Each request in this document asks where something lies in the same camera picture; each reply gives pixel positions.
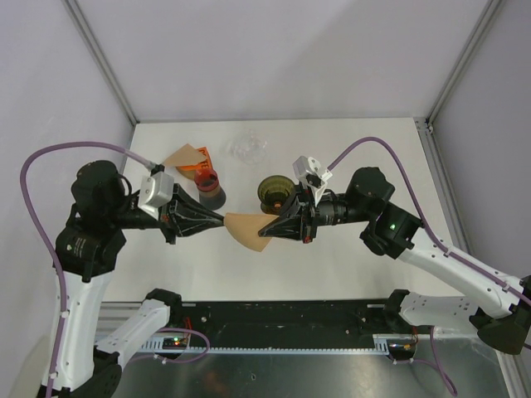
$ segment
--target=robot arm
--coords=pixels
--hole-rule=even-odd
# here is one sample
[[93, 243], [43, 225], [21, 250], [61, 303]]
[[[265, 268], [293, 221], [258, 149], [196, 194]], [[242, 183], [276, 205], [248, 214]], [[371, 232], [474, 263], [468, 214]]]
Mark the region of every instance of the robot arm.
[[[520, 280], [503, 274], [455, 247], [442, 252], [418, 217], [389, 201], [395, 188], [377, 167], [357, 170], [345, 193], [324, 190], [319, 195], [309, 188], [325, 185], [320, 176], [328, 173], [320, 168], [312, 172], [306, 167], [311, 163], [311, 158], [304, 157], [294, 163], [300, 185], [292, 192], [279, 218], [259, 235], [310, 243], [319, 226], [365, 221], [368, 226], [360, 238], [375, 255], [388, 255], [422, 268], [465, 295], [431, 298], [400, 290], [389, 299], [388, 309], [413, 326], [477, 329], [478, 336], [491, 347], [510, 354], [520, 353], [531, 327], [531, 308], [508, 290], [510, 287], [530, 298], [531, 278]], [[484, 273], [456, 260], [451, 253], [473, 262]], [[485, 274], [501, 279], [505, 286], [499, 286]]]
[[[179, 326], [181, 297], [155, 289], [132, 318], [94, 345], [100, 305], [125, 244], [122, 230], [160, 229], [166, 242], [175, 244], [177, 237], [223, 226], [222, 216], [194, 201], [163, 167], [153, 170], [136, 193], [126, 194], [121, 179], [111, 162], [85, 165], [71, 188], [76, 203], [56, 240], [68, 293], [67, 310], [61, 313], [57, 288], [53, 323], [65, 319], [52, 375], [54, 395], [61, 398], [111, 397], [122, 370], [146, 340], [160, 328]], [[45, 396], [48, 376], [38, 396]]]

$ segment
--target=purple cable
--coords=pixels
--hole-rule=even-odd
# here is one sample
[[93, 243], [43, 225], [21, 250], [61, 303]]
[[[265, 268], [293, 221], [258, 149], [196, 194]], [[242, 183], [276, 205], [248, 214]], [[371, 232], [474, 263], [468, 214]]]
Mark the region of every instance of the purple cable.
[[[383, 141], [381, 138], [378, 138], [378, 137], [365, 137], [365, 138], [361, 138], [358, 141], [352, 143], [347, 149], [345, 149], [343, 151], [343, 153], [341, 153], [338, 156], [337, 159], [335, 159], [332, 163], [330, 163], [329, 170], [331, 171], [332, 169], [334, 169], [339, 164], [339, 162], [341, 162], [350, 153], [350, 151], [352, 151], [358, 145], [360, 145], [362, 143], [367, 143], [369, 141], [373, 141], [375, 143], [380, 143], [391, 154], [392, 158], [394, 159], [395, 163], [397, 164], [398, 168], [400, 169], [400, 173], [402, 175], [402, 178], [404, 179], [404, 182], [406, 183], [407, 190], [409, 191], [409, 194], [412, 197], [413, 204], [415, 205], [415, 208], [417, 209], [418, 215], [421, 218], [422, 222], [424, 223], [424, 226], [425, 226], [425, 229], [426, 229], [426, 233], [428, 234], [428, 236], [430, 236], [431, 241], [435, 245], [437, 245], [437, 247], [439, 249], [441, 249], [444, 253], [447, 253], [448, 252], [448, 248], [446, 246], [444, 246], [437, 239], [437, 236], [435, 235], [435, 232], [430, 227], [430, 224], [428, 223], [428, 220], [426, 219], [426, 216], [424, 215], [424, 212], [421, 209], [421, 205], [419, 204], [419, 202], [417, 200], [417, 195], [415, 195], [415, 192], [413, 191], [413, 187], [412, 187], [412, 185], [411, 185], [411, 183], [409, 181], [409, 178], [407, 177], [406, 170], [402, 166], [402, 162], [400, 162], [400, 159], [398, 158], [397, 154], [395, 153], [395, 151], [392, 150], [392, 148], [389, 146], [389, 144], [386, 143], [385, 141]], [[452, 257], [453, 259], [456, 259], [456, 260], [460, 261], [462, 264], [467, 265], [468, 267], [470, 267], [474, 271], [482, 274], [486, 278], [492, 280], [497, 285], [499, 285], [501, 287], [505, 287], [505, 282], [502, 279], [497, 278], [496, 276], [490, 274], [489, 272], [485, 271], [484, 269], [482, 269], [478, 265], [474, 264], [473, 262], [465, 259], [464, 257], [458, 255], [457, 253], [450, 252], [449, 256]], [[526, 297], [524, 294], [520, 293], [518, 290], [516, 290], [512, 286], [509, 286], [508, 291], [510, 293], [512, 293], [513, 295], [515, 295], [516, 297], [518, 297], [520, 300], [524, 301], [529, 307], [531, 307], [531, 299], [530, 298]]]
[[439, 360], [439, 356], [437, 354], [437, 350], [435, 347], [435, 337], [434, 337], [435, 327], [431, 328], [430, 331], [430, 344], [431, 344], [431, 350], [433, 351], [433, 357], [435, 358], [435, 362], [430, 362], [425, 359], [413, 359], [412, 361], [395, 361], [394, 363], [396, 365], [410, 365], [412, 363], [422, 363], [424, 365], [428, 365], [430, 368], [436, 370], [441, 375], [441, 379], [444, 381], [446, 389], [450, 392], [451, 396], [457, 396], [457, 388], [455, 388], [454, 382], [451, 380], [451, 378], [446, 374], [444, 369], [442, 368], [441, 361]]
[[[40, 156], [46, 153], [58, 151], [60, 149], [79, 148], [79, 147], [106, 148], [112, 151], [116, 151], [118, 153], [123, 153], [124, 155], [132, 158], [133, 160], [136, 160], [137, 162], [142, 163], [147, 169], [151, 169], [153, 168], [153, 166], [155, 166], [155, 163], [152, 163], [149, 160], [142, 158], [140, 155], [136, 153], [130, 152], [128, 149], [121, 148], [111, 143], [99, 143], [95, 141], [78, 141], [78, 142], [72, 142], [72, 143], [58, 143], [57, 145], [51, 145], [50, 147], [39, 149], [38, 151], [34, 152], [32, 155], [30, 155], [28, 159], [26, 159], [26, 161], [22, 165], [22, 170], [20, 171], [20, 188], [22, 190], [22, 197], [24, 198], [24, 203], [26, 204], [27, 211], [30, 214], [33, 224], [35, 225], [37, 232], [41, 236], [42, 241], [44, 242], [44, 245], [46, 246], [46, 249], [48, 250], [48, 253], [50, 253], [51, 258], [53, 259], [53, 263], [56, 266], [57, 278], [59, 279], [60, 308], [61, 308], [62, 313], [67, 310], [65, 273], [63, 272], [61, 262], [59, 261], [59, 257], [57, 257], [57, 253], [53, 247], [53, 244], [51, 243], [50, 238], [44, 231], [44, 228], [42, 227], [42, 224], [39, 221], [39, 217], [37, 217], [37, 214], [35, 212], [35, 208], [33, 207], [32, 199], [30, 198], [30, 194], [27, 189], [27, 171], [30, 165], [35, 161], [35, 159], [39, 158]], [[61, 340], [62, 340], [62, 334], [63, 334], [64, 328], [65, 328], [65, 319], [60, 316], [59, 322], [57, 323], [56, 338], [54, 340], [53, 349], [51, 351], [51, 360], [50, 360], [50, 369], [49, 369], [50, 375], [56, 372], [57, 358], [59, 357], [59, 348], [61, 346]], [[53, 389], [53, 379], [49, 377], [48, 384], [46, 385], [46, 398], [51, 397], [52, 389]]]
[[190, 358], [190, 359], [181, 359], [181, 360], [178, 360], [178, 359], [169, 359], [169, 358], [166, 358], [166, 357], [162, 357], [162, 356], [153, 356], [153, 355], [142, 355], [140, 357], [136, 357], [132, 360], [130, 360], [128, 362], [129, 363], [133, 363], [133, 362], [137, 362], [137, 361], [142, 361], [143, 359], [159, 359], [159, 358], [162, 358], [161, 361], [166, 361], [166, 362], [170, 362], [170, 363], [190, 363], [190, 362], [195, 362], [197, 361], [198, 359], [201, 359], [203, 358], [205, 355], [208, 354], [208, 352], [210, 351], [210, 340], [208, 340], [208, 337], [205, 336], [204, 334], [202, 334], [201, 332], [198, 332], [197, 330], [192, 330], [192, 329], [181, 329], [181, 328], [162, 328], [159, 330], [159, 332], [180, 332], [180, 333], [191, 333], [191, 334], [195, 334], [196, 336], [199, 336], [200, 338], [203, 339], [203, 341], [207, 344], [207, 347], [205, 348], [205, 351], [201, 352], [199, 355], [197, 355], [196, 357], [194, 358]]

